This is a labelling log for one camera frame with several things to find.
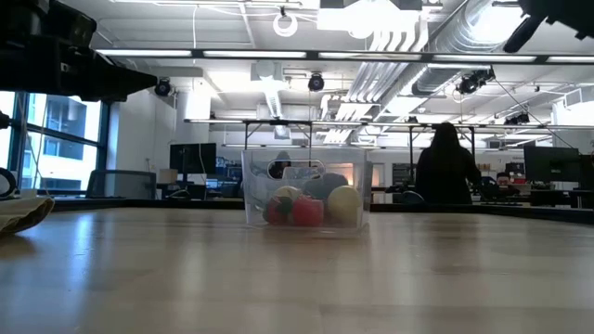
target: red ball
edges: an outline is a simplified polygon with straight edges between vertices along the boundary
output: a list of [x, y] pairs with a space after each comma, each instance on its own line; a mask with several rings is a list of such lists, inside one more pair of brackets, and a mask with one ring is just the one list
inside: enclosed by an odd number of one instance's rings
[[289, 225], [291, 207], [291, 199], [274, 197], [266, 205], [265, 220], [271, 225]]
[[324, 223], [324, 202], [300, 197], [293, 202], [292, 216], [297, 226], [320, 227]]

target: black jacket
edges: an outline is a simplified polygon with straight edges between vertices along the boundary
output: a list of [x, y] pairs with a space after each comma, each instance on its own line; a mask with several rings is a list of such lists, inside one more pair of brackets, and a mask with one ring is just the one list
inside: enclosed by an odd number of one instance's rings
[[431, 204], [472, 204], [466, 180], [481, 181], [474, 157], [466, 148], [451, 152], [452, 161], [436, 159], [432, 148], [425, 148], [417, 164], [416, 191]]

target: office chair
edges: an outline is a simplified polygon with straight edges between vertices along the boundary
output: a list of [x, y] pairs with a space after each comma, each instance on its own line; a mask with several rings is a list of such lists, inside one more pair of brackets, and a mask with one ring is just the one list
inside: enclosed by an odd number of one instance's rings
[[149, 172], [94, 170], [86, 189], [88, 199], [155, 199], [157, 175]]

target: window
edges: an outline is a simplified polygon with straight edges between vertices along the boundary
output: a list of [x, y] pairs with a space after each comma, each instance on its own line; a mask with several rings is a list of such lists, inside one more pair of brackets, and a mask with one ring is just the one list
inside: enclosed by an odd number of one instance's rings
[[77, 96], [29, 95], [27, 122], [98, 141], [100, 102], [83, 102]]
[[[13, 120], [0, 130], [0, 167], [19, 175], [21, 189], [78, 195], [91, 172], [105, 168], [107, 105], [77, 96], [0, 92], [0, 109]], [[25, 120], [26, 131], [20, 126]]]
[[83, 159], [84, 145], [69, 142], [68, 140], [46, 137], [43, 150], [44, 155], [81, 161]]
[[[15, 94], [12, 92], [0, 92], [0, 110], [12, 118], [15, 106]], [[12, 129], [0, 130], [0, 167], [8, 167], [8, 151], [10, 148], [10, 136]]]
[[[42, 140], [37, 133], [29, 133], [29, 137], [31, 145], [27, 144], [23, 157], [21, 188], [86, 190], [89, 176], [97, 166], [96, 147], [50, 135], [43, 135]], [[80, 156], [72, 158], [71, 153], [79, 151]], [[33, 153], [39, 167], [32, 159]]]

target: desk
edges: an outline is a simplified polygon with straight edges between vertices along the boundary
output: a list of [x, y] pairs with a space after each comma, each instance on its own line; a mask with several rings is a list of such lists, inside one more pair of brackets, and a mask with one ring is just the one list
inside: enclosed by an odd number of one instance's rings
[[330, 239], [250, 229], [244, 219], [148, 208], [51, 214], [0, 241], [0, 332], [594, 328], [591, 227], [381, 213], [362, 237]]
[[571, 205], [572, 208], [592, 208], [591, 200], [594, 192], [591, 190], [535, 190], [530, 192], [531, 205]]

